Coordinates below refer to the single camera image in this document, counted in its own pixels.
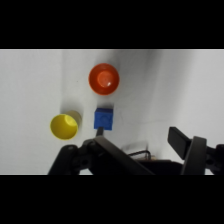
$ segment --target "blue block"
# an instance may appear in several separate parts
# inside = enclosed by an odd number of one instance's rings
[[[94,129],[103,127],[104,130],[112,131],[113,109],[97,108],[95,111]]]

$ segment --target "white table surface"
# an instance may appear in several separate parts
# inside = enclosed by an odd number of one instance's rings
[[[107,62],[121,82],[111,96],[92,92],[92,67]],[[176,126],[188,137],[224,143],[224,50],[0,50],[0,174],[47,174],[60,148],[95,136],[94,111],[114,107],[105,137],[125,152],[148,148],[181,162],[167,143]],[[77,110],[82,128],[70,141],[51,119]]]

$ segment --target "orange bowl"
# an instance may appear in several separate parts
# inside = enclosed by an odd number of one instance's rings
[[[120,82],[117,70],[109,64],[96,65],[89,74],[89,85],[99,95],[110,95]]]

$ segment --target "blue cube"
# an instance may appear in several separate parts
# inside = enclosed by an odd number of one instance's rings
[[[94,129],[103,127],[104,130],[112,131],[113,109],[97,108],[95,111]]]

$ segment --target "cup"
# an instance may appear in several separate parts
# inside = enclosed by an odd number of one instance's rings
[[[61,140],[70,140],[76,136],[82,118],[77,111],[68,111],[54,117],[50,128],[53,135]]]

